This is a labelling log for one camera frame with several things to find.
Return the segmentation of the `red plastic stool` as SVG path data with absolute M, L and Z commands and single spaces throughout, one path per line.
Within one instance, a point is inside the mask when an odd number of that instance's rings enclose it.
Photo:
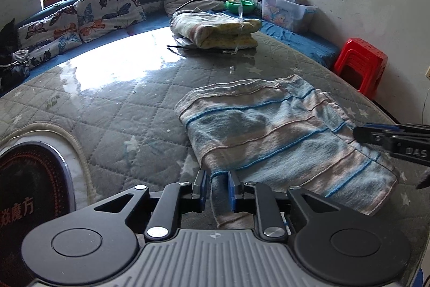
M 373 100 L 388 63 L 388 56 L 362 38 L 349 38 L 333 71 L 344 81 Z

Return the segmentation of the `long butterfly cushion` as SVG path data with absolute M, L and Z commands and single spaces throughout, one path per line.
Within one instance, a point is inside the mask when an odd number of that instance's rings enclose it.
M 28 51 L 30 69 L 82 45 L 78 30 L 75 6 L 66 6 L 53 15 L 19 27 L 19 45 Z

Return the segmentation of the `large butterfly pillow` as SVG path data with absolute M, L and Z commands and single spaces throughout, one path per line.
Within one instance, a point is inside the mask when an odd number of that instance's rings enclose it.
M 146 19 L 139 0 L 79 0 L 74 7 L 79 35 L 85 43 Z

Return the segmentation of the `green bowl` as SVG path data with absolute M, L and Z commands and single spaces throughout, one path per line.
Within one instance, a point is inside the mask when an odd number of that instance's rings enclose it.
M 235 15 L 251 14 L 256 8 L 255 3 L 253 1 L 247 0 L 228 0 L 225 2 L 225 6 L 227 11 Z

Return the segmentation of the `rolled floral cloth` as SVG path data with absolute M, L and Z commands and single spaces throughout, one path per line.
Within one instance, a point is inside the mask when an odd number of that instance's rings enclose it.
M 262 22 L 224 13 L 177 12 L 170 26 L 175 35 L 187 38 L 199 49 L 251 49 L 258 45 L 252 34 L 262 28 Z

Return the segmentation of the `black bag on sofa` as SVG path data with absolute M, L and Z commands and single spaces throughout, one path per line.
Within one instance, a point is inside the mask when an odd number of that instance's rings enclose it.
M 15 19 L 1 29 L 1 94 L 21 84 L 30 73 L 26 51 L 20 51 Z

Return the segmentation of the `grey star quilted table cover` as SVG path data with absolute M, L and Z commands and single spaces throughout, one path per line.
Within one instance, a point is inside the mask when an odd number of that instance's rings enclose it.
M 21 256 L 27 286 L 411 286 L 429 245 L 429 167 L 379 151 L 399 180 L 372 215 L 291 186 L 273 191 L 288 237 L 223 229 L 211 208 L 186 213 L 168 240 L 148 241 L 149 193 L 194 181 L 198 161 L 176 113 L 188 92 L 297 75 L 345 111 L 353 128 L 395 125 L 370 99 L 302 53 L 255 33 L 237 53 L 183 50 L 167 28 L 92 49 L 1 98 L 1 139 L 35 122 L 77 138 L 97 200 L 33 228 Z

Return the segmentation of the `clear plastic storage box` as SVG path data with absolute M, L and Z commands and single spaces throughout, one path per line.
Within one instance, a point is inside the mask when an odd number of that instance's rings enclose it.
M 262 18 L 295 33 L 307 32 L 316 10 L 296 0 L 262 0 Z

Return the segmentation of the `blue striped knit garment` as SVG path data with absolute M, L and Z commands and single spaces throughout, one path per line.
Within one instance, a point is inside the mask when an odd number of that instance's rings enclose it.
M 199 87 L 175 110 L 211 176 L 211 208 L 223 229 L 252 223 L 230 210 L 229 173 L 277 192 L 299 186 L 366 215 L 399 180 L 379 151 L 355 140 L 352 121 L 330 94 L 297 75 Z

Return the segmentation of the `round induction cooktop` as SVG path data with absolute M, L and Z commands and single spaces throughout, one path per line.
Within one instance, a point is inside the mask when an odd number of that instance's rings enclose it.
M 47 221 L 98 198 L 79 141 L 69 131 L 35 122 L 1 139 L 1 285 L 27 286 L 25 236 Z

